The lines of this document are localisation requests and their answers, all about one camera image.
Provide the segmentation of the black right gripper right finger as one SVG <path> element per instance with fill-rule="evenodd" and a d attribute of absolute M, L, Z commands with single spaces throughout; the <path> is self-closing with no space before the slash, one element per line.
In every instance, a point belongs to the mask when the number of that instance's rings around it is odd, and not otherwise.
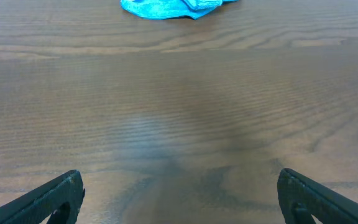
<path fill-rule="evenodd" d="M 277 192 L 286 224 L 358 224 L 358 203 L 293 169 L 280 171 Z"/>

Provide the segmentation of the blue microfiber cloth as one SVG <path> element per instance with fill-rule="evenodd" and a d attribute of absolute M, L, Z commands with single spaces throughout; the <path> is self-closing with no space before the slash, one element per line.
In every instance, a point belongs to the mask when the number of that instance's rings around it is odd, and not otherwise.
<path fill-rule="evenodd" d="M 227 2 L 237 0 L 120 0 L 123 10 L 150 20 L 181 17 L 199 19 Z"/>

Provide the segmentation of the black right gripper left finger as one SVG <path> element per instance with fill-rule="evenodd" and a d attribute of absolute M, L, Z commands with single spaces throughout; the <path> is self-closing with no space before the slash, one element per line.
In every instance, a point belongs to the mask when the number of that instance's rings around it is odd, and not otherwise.
<path fill-rule="evenodd" d="M 0 207 L 0 224 L 75 224 L 85 197 L 78 170 L 69 170 Z"/>

